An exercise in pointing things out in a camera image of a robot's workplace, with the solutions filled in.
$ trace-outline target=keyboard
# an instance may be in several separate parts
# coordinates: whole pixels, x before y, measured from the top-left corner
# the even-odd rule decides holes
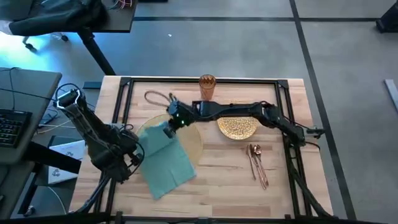
[[[0,109],[0,147],[16,148],[31,116],[31,112]]]

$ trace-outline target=office chair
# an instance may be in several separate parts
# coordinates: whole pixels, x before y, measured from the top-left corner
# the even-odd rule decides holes
[[[52,35],[58,37],[59,39],[63,40],[64,42],[68,42],[69,41],[69,38],[67,36],[65,36],[63,33],[57,32],[57,33],[53,33]],[[32,44],[28,44],[27,43],[28,39],[29,39],[29,36],[28,37],[24,37],[24,39],[22,40],[22,43],[30,51],[35,51],[36,50],[35,47],[33,47]]]

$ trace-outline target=black desk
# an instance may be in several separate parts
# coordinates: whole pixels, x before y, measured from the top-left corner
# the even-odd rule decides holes
[[[61,79],[61,74],[14,69],[11,71],[11,77],[15,91],[51,98]],[[9,71],[0,72],[0,88],[11,89]],[[0,90],[0,96],[0,108],[11,109],[12,93]],[[8,169],[8,174],[0,185],[0,195],[4,195],[0,203],[0,219],[9,218],[32,171],[39,171],[42,164],[59,167],[56,164],[59,160],[69,164],[69,160],[72,159],[62,154],[55,154],[47,147],[31,142],[49,103],[50,100],[47,99],[15,93],[15,110],[29,111],[32,116],[16,149],[0,147],[0,172],[2,172],[0,177],[3,177],[5,170]],[[74,167],[78,171],[80,161],[73,159],[71,163],[75,165],[78,163],[78,167]]]
[[[101,67],[102,71],[104,71],[105,75],[116,75],[116,73],[96,44],[93,33],[130,33],[137,2],[138,0],[133,0],[133,7],[127,7],[121,10],[107,10],[108,20],[104,24],[94,27],[84,27],[77,31],[77,34],[80,36],[87,50]],[[111,6],[112,0],[103,0],[103,3],[106,6]],[[86,82],[83,88],[100,89],[101,82]]]

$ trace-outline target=glittery gold plate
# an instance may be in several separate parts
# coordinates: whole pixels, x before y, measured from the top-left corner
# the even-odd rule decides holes
[[[243,140],[256,132],[258,121],[251,117],[232,117],[220,118],[217,124],[225,136],[234,140]]]
[[[144,128],[158,125],[159,123],[168,121],[169,119],[170,116],[168,114],[151,118],[138,129],[137,135],[139,136],[144,131]],[[180,128],[177,130],[177,137],[182,147],[185,149],[192,165],[197,165],[203,152],[203,143],[198,128],[195,124]]]

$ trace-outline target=amber plastic cup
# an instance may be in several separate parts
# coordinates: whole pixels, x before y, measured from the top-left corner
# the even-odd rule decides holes
[[[213,75],[202,75],[199,78],[200,96],[203,100],[211,100],[216,87],[216,77]]]

